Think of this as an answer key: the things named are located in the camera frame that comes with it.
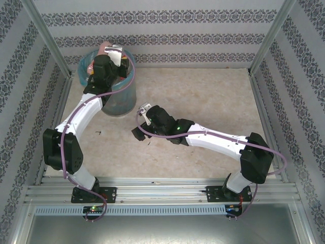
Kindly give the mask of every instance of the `beige floor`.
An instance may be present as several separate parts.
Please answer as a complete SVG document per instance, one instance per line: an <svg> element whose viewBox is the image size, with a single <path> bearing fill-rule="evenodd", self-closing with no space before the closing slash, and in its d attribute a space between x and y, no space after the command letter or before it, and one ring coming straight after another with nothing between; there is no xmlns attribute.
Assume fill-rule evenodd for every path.
<svg viewBox="0 0 325 244"><path fill-rule="evenodd" d="M224 178L239 169L239 162L208 149L159 138L136 140L131 130L137 108L145 102L163 107L176 119L194 120L213 130L264 135L246 69L137 69L136 84L132 112L122 117L99 112L81 137L83 163L95 176ZM76 76L63 119L82 91ZM48 167L46 175L62 173Z"/></svg>

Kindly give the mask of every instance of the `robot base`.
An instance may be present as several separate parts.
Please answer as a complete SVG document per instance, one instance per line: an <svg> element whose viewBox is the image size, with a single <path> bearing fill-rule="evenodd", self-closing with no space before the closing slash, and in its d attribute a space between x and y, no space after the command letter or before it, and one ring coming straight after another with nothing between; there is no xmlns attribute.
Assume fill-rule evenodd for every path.
<svg viewBox="0 0 325 244"><path fill-rule="evenodd" d="M240 197L243 202L250 202L252 200L252 193L250 187L247 186L239 194L234 194L232 197L226 197L222 190L222 186L207 186L204 191L207 193L208 202L240 202Z"/></svg>
<svg viewBox="0 0 325 244"><path fill-rule="evenodd" d="M93 192L96 192L103 196L107 203L115 203L116 200L116 187L100 187L100 183L96 178L95 184L91 189ZM74 187L71 196L71 203L102 203L103 200L95 196L94 194L82 190L78 187Z"/></svg>

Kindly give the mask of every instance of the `striped wall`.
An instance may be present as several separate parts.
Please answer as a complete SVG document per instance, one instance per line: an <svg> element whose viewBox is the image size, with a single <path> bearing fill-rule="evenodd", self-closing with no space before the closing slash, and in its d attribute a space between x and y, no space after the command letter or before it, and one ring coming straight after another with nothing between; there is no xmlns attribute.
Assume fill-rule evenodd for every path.
<svg viewBox="0 0 325 244"><path fill-rule="evenodd" d="M105 40L138 67L249 68L283 0L35 0L71 69Z"/></svg>
<svg viewBox="0 0 325 244"><path fill-rule="evenodd" d="M20 1L0 1L0 243L43 160L65 77Z"/></svg>
<svg viewBox="0 0 325 244"><path fill-rule="evenodd" d="M255 74L317 243L325 243L325 0L299 0Z"/></svg>

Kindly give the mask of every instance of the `pink object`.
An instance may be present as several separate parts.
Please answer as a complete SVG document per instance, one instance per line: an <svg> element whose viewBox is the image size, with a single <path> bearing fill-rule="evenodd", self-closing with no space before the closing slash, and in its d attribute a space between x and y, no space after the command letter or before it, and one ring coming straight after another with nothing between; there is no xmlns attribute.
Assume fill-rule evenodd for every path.
<svg viewBox="0 0 325 244"><path fill-rule="evenodd" d="M98 50L98 53L97 53L96 56L101 55L101 54L106 54L105 53L105 47L111 47L111 46L112 46L112 43L110 43L110 42L103 42L100 45L100 49ZM92 75L93 74L93 61L91 61L90 65L88 66L87 73L88 73L88 75Z"/></svg>

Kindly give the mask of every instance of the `robotic arm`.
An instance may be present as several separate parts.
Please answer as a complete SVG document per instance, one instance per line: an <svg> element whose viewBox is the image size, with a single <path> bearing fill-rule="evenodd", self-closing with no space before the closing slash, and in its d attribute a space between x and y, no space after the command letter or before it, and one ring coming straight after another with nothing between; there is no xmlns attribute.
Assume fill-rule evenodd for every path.
<svg viewBox="0 0 325 244"><path fill-rule="evenodd" d="M108 55L95 57L94 74L89 77L87 87L78 106L62 124L54 130L47 129L43 134L45 164L55 170L63 170L60 142L62 133L66 125L68 125L63 140L64 165L69 178L77 185L74 188L72 199L82 200L83 203L101 201L98 196L86 190L101 196L102 194L98 179L91 175L82 165L83 153L78 141L93 116L102 109L110 97L110 95L105 96L102 94L109 93L112 90L112 85L116 79L119 77L126 78L129 66L128 59L121 60L121 56L116 58L112 55L117 55L117 53L110 51ZM238 141L244 141L251 145L255 144L268 148L259 134L251 133L249 137L228 135L207 129L191 120L183 118L175 120L163 108L159 106L152 107L150 104L141 106L139 113L145 118L145 122L140 126L141 129L136 127L132 130L132 133L140 141L145 139L148 132L153 136L163 138L174 136L173 138L167 138L167 140L173 144L200 146L214 150L240 162L241 170L230 174L222 186L222 191L215 194L221 200L238 202L239 196L245 189L247 192L247 186L252 182L256 184L265 182L274 155L263 149L237 143ZM223 136L223 138L213 136L211 133Z"/></svg>
<svg viewBox="0 0 325 244"><path fill-rule="evenodd" d="M121 53L112 51L111 47L108 55L103 54L96 56L93 63L93 75L90 75L87 86L83 91L84 94L77 107L68 118L54 130L47 129L43 133L45 164L51 166L55 170L63 170L60 140L68 120L73 116L64 136L66 171L77 185L96 193L100 191L99 181L82 165L83 153L79 146L79 140L91 119L102 109L110 97L110 95L103 97L97 97L97 95L111 92L112 85L117 79L119 80L120 77L126 78L128 67L128 59L121 59ZM84 106L75 112L82 104L84 104ZM78 195L78 198L88 202L97 200L96 196L79 188L74 188L74 194Z"/></svg>
<svg viewBox="0 0 325 244"><path fill-rule="evenodd" d="M163 108L157 105L152 107L148 103L142 105L139 108L139 112L145 118L145 122L141 125L144 131L163 137L190 132L202 132L201 134L189 134L167 140L173 144L204 147L228 155L240 162L241 169L228 176L222 188L221 194L223 196L221 197L233 198L252 182L256 184L263 184L265 182L274 157L273 153L236 143L236 140L237 142L244 141L268 148L259 134L251 133L249 137L245 137L210 130L191 120L183 118L175 120ZM210 135L208 134L209 132L231 138L232 141ZM138 127L133 129L132 133L140 141L145 139L145 133Z"/></svg>

